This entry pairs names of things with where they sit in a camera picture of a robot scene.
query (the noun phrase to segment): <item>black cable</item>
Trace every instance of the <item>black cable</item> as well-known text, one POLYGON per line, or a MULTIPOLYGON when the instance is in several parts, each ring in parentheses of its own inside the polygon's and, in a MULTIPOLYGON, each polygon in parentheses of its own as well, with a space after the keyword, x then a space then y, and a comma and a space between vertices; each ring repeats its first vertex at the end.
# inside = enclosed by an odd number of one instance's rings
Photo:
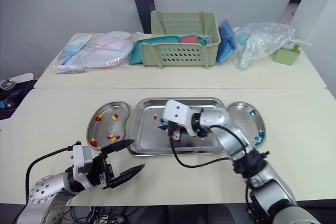
POLYGON ((212 125, 212 126, 209 127, 209 129, 211 129, 211 128, 219 128, 219 129, 222 129, 222 130, 226 131, 227 133, 229 133, 231 136, 233 136, 240 143, 240 145, 242 146, 242 148, 243 148, 243 150, 246 154, 245 145, 242 143, 241 139, 234 132, 229 130, 227 127, 224 127, 224 126, 221 126, 221 125, 212 125))
POLYGON ((65 151, 71 151, 72 150, 72 146, 68 146, 66 148, 63 148, 63 149, 60 149, 58 151, 55 151, 55 152, 51 152, 47 155, 44 155, 42 157, 39 157, 38 159, 36 159, 35 161, 33 161, 28 169, 27 169, 27 173, 26 173, 26 182, 25 182, 25 186, 26 186, 26 204, 28 203, 28 199, 29 199, 29 176, 30 176, 30 171, 32 170, 32 167, 39 161, 45 159, 45 158, 48 158, 48 157, 51 157, 51 156, 54 156, 55 154, 58 154, 58 153, 61 153, 61 152, 65 152, 65 151))
POLYGON ((209 165, 209 164, 212 164, 212 163, 215 163, 215 162, 218 162, 218 161, 222 161, 222 160, 228 160, 227 157, 222 157, 222 158, 218 158, 218 159, 214 159, 212 161, 209 161, 209 162, 206 162, 206 163, 203 163, 203 164, 199 164, 199 165, 186 165, 184 164, 180 159, 179 157, 177 156, 177 153, 176 153, 176 150, 175 150, 175 147, 174 147, 174 140, 173 140, 173 137, 172 136, 169 136, 169 142, 170 142, 170 147, 172 148, 172 151, 173 151, 173 154, 175 156, 175 159, 177 160, 177 162, 186 167, 186 168, 198 168, 198 167, 202 167, 202 166, 206 166, 206 165, 209 165))

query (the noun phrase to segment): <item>kidney-shaped metal dish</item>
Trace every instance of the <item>kidney-shaped metal dish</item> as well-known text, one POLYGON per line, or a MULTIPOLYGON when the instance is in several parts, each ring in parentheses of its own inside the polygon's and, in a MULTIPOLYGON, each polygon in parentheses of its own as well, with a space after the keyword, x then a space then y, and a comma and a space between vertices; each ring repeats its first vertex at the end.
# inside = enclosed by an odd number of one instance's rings
POLYGON ((256 148, 266 139, 266 127, 259 111, 246 102, 233 102, 227 107, 233 123, 256 148))
POLYGON ((88 130, 87 130, 87 141, 88 144, 93 147, 89 140, 94 138, 100 147, 107 146, 111 144, 111 140, 107 139, 107 136, 114 134, 115 136, 120 136, 118 141, 121 141, 125 137, 125 125, 126 121, 130 115, 130 107, 127 103, 122 101, 110 102, 100 107, 92 116, 88 130), (96 116, 102 114, 101 121, 96 121, 96 116), (118 115, 117 121, 112 119, 114 114, 118 115))

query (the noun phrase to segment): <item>silver robot arm segment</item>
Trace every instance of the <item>silver robot arm segment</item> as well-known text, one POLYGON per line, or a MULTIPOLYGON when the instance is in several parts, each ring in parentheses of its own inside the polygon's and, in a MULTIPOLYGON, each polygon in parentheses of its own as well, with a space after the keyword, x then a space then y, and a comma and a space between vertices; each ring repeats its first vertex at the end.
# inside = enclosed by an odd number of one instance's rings
POLYGON ((205 137, 212 131, 217 136, 224 152, 233 162, 234 172, 241 174, 251 188, 252 206, 247 204, 255 223, 319 224, 307 211, 297 207, 290 188, 265 160, 269 152, 259 153, 232 123, 224 108, 198 112, 182 103, 169 100, 164 109, 163 120, 185 127, 189 134, 193 132, 191 135, 205 137), (240 141, 221 127, 229 129, 240 141))
POLYGON ((101 185, 102 189, 115 188, 133 178, 143 167, 135 166, 114 177, 106 158, 111 152, 120 151, 134 140, 123 140, 101 149, 92 158, 89 146, 79 142, 72 146, 72 167, 65 172, 40 179, 30 190, 28 203, 17 224, 57 224, 62 222, 69 199, 87 189, 101 185))

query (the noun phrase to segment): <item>clear plastic bag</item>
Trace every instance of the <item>clear plastic bag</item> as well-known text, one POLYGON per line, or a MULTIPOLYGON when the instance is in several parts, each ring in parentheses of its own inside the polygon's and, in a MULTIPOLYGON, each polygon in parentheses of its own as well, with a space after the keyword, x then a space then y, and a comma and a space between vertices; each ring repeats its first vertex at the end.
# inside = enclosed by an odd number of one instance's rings
POLYGON ((61 57, 64 55, 61 53, 54 69, 57 73, 80 73, 88 68, 127 65, 133 43, 132 36, 122 31, 112 31, 104 35, 85 34, 65 46, 66 51, 69 51, 69 45, 76 45, 77 51, 72 50, 67 57, 61 57))
POLYGON ((290 41, 295 29, 275 22, 250 23, 233 29, 237 67, 247 69, 250 60, 271 55, 290 41))

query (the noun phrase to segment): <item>green plastic basket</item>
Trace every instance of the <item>green plastic basket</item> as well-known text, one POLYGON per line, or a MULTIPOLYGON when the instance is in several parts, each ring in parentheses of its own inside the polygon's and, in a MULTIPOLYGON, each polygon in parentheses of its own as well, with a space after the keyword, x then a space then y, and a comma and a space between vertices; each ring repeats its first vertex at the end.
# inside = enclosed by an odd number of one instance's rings
POLYGON ((213 43, 206 46, 196 43, 142 44, 144 66, 205 66, 216 62, 218 45, 221 42, 215 14, 211 12, 164 12, 151 13, 152 36, 185 36, 197 33, 210 36, 213 43))

